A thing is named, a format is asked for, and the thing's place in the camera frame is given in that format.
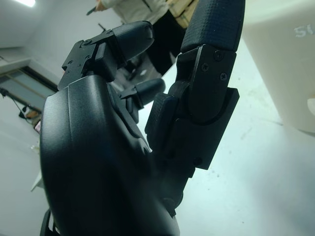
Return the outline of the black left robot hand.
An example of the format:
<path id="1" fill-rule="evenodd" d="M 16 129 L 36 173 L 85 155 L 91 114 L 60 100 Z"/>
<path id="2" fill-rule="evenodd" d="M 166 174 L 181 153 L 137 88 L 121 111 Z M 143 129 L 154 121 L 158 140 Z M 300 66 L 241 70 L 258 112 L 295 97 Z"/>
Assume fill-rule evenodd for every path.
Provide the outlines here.
<path id="1" fill-rule="evenodd" d="M 168 93 L 162 79 L 122 92 L 111 84 L 153 43 L 151 23 L 74 44 L 41 118 L 43 236 L 180 234 L 187 180 L 209 168 L 239 99 L 228 83 L 244 13 L 243 0 L 198 2 Z"/>

